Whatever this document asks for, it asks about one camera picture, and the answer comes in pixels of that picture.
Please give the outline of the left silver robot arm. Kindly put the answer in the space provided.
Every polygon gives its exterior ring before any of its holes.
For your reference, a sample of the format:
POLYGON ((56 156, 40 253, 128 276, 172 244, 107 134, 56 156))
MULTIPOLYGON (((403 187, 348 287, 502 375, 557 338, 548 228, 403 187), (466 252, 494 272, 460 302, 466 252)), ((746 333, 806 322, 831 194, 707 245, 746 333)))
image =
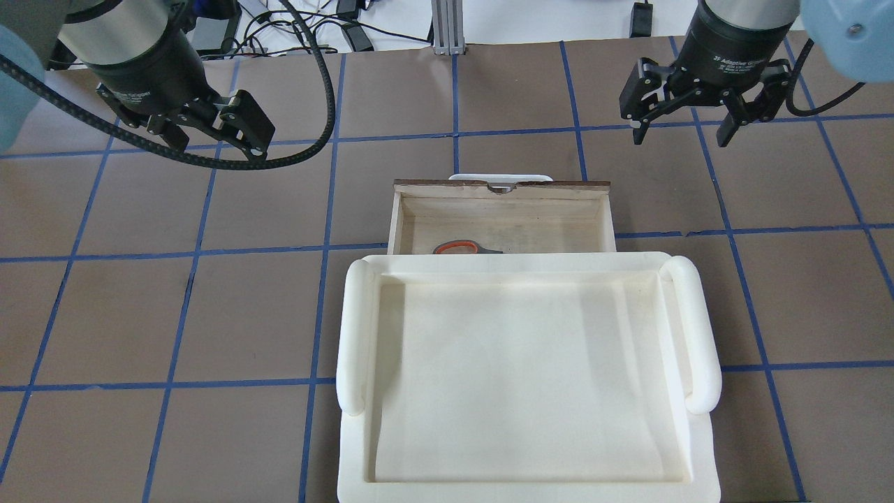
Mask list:
POLYGON ((230 22, 236 1, 3 1, 2 55, 42 79, 39 48, 57 40, 98 77, 99 98, 132 129, 183 152, 187 129, 265 159, 274 124, 249 92, 220 95, 188 34, 200 19, 230 22))

